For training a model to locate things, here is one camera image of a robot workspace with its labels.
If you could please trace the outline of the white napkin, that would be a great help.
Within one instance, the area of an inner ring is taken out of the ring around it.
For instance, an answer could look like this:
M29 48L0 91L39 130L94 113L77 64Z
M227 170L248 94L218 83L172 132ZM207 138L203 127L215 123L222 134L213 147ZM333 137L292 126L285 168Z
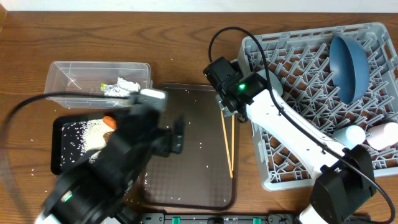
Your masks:
M116 84L116 93L118 96L129 96L132 92L139 92L141 86L139 83L130 82L123 78L118 78Z

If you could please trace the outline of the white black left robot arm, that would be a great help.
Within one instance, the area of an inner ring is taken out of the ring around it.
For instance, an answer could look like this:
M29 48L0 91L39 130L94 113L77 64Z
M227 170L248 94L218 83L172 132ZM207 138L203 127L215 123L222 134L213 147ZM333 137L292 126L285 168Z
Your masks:
M136 105L116 117L106 146L90 162L90 153L63 172L44 202L36 223L139 223L124 196L134 186L152 156L168 157L183 150L184 117L172 128L160 128L161 112Z

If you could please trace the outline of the yellow green snack wrapper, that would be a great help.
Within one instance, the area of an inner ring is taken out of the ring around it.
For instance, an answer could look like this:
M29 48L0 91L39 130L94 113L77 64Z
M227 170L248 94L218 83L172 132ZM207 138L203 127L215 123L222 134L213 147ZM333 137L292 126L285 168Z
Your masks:
M100 90L103 91L106 88L106 84L102 83L100 86Z

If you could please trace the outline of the dark blue plate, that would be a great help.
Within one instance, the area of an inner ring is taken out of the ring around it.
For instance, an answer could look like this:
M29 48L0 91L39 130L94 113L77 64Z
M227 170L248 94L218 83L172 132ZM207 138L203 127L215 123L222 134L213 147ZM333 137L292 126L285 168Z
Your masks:
M351 37L336 36L330 45L330 70L338 97L345 104L361 99L370 82L369 64L362 45Z

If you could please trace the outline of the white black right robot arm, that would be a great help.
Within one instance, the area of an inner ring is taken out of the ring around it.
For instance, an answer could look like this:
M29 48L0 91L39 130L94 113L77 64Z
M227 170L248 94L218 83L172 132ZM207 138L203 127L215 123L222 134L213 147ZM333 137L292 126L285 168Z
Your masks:
M239 72L209 75L223 109L271 133L304 165L315 181L300 223L343 223L376 193L371 156L323 135L295 112L269 77Z

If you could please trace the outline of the orange carrot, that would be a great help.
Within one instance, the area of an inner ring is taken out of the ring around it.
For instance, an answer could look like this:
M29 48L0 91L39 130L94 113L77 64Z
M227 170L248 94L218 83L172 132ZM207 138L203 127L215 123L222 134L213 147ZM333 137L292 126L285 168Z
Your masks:
M117 129L117 122L111 116L104 116L103 123L106 124L107 126L109 126L111 129Z

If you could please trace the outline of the pink plastic cup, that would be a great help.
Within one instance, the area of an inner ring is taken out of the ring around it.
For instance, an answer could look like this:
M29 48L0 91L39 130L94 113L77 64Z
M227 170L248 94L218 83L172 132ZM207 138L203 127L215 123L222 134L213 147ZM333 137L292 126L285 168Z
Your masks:
M397 123L380 124L368 130L368 144L375 150L383 150L397 143Z

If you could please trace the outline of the light blue plastic cup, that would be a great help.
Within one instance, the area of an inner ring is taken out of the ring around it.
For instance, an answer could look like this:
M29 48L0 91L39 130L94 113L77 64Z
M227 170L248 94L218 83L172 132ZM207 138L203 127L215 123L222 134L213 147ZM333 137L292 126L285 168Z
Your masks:
M366 132L360 126L351 125L336 130L332 134L332 138L342 143L348 149L353 149L365 141Z

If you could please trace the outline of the light blue rice bowl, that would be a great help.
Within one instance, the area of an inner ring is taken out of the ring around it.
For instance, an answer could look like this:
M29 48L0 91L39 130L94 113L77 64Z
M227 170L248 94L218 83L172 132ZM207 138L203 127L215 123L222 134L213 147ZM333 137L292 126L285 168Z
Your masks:
M257 73L264 79L267 79L266 71L264 69L258 71ZM277 78L277 76L274 73L272 73L271 71L269 71L269 78L271 79L272 88L277 91L279 96L282 96L283 95L283 87L282 87L282 84L280 83L279 79Z

